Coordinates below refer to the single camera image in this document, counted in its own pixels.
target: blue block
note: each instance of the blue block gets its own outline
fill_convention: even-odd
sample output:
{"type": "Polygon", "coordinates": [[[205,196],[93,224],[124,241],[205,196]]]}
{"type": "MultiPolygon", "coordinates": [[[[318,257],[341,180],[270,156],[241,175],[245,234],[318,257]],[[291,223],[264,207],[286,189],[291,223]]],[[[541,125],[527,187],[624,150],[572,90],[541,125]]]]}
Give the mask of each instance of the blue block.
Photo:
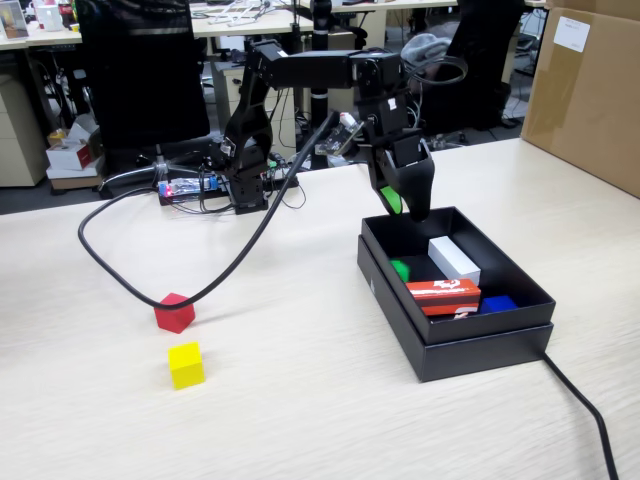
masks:
{"type": "Polygon", "coordinates": [[[480,313],[506,312],[507,310],[515,310],[516,308],[518,308],[518,306],[513,303],[509,295],[500,295],[499,297],[489,297],[482,300],[480,313]]]}

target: white block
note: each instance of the white block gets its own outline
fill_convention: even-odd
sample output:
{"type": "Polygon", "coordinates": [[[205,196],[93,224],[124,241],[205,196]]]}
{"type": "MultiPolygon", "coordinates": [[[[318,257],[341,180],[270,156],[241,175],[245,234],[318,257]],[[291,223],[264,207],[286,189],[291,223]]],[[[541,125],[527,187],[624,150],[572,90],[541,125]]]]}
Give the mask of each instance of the white block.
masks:
{"type": "Polygon", "coordinates": [[[429,240],[429,257],[449,280],[468,278],[480,283],[480,269],[449,237],[429,240]]]}

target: white box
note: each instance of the white box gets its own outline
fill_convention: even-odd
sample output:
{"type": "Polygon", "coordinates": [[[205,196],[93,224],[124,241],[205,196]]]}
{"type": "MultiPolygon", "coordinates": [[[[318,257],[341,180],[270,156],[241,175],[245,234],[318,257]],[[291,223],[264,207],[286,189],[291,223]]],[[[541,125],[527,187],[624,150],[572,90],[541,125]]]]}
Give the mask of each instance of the white box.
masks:
{"type": "Polygon", "coordinates": [[[49,167],[47,168],[47,177],[50,180],[56,180],[59,178],[81,178],[81,177],[96,177],[102,173],[102,166],[104,165],[104,155],[98,160],[94,160],[82,170],[64,170],[59,168],[49,167]]]}
{"type": "Polygon", "coordinates": [[[480,269],[449,237],[429,240],[429,257],[449,280],[468,278],[480,283],[480,269]]]}
{"type": "Polygon", "coordinates": [[[47,157],[56,170],[82,170],[91,162],[89,146],[83,144],[54,145],[47,150],[47,157]]]}

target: green block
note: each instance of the green block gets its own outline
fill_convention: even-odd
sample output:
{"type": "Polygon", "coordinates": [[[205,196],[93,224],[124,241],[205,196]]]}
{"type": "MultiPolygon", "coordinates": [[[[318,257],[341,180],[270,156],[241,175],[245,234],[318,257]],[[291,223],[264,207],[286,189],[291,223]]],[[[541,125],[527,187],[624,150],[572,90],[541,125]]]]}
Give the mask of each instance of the green block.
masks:
{"type": "Polygon", "coordinates": [[[398,214],[402,213],[402,199],[400,198],[400,195],[398,195],[393,188],[384,187],[380,190],[380,193],[384,195],[384,198],[387,200],[387,202],[391,206],[391,209],[395,213],[398,213],[398,214]]]}
{"type": "Polygon", "coordinates": [[[402,281],[407,283],[409,281],[409,273],[411,272],[409,265],[404,263],[402,260],[391,260],[391,265],[396,269],[396,272],[398,272],[402,281]]]}

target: yellow cube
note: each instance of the yellow cube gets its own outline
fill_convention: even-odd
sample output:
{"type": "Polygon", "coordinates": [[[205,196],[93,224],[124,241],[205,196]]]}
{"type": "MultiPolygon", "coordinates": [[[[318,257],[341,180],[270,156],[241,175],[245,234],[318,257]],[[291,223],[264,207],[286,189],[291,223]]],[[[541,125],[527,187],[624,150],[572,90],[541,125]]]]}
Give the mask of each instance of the yellow cube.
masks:
{"type": "Polygon", "coordinates": [[[169,370],[176,390],[204,382],[204,368],[198,343],[170,348],[169,370]]]}

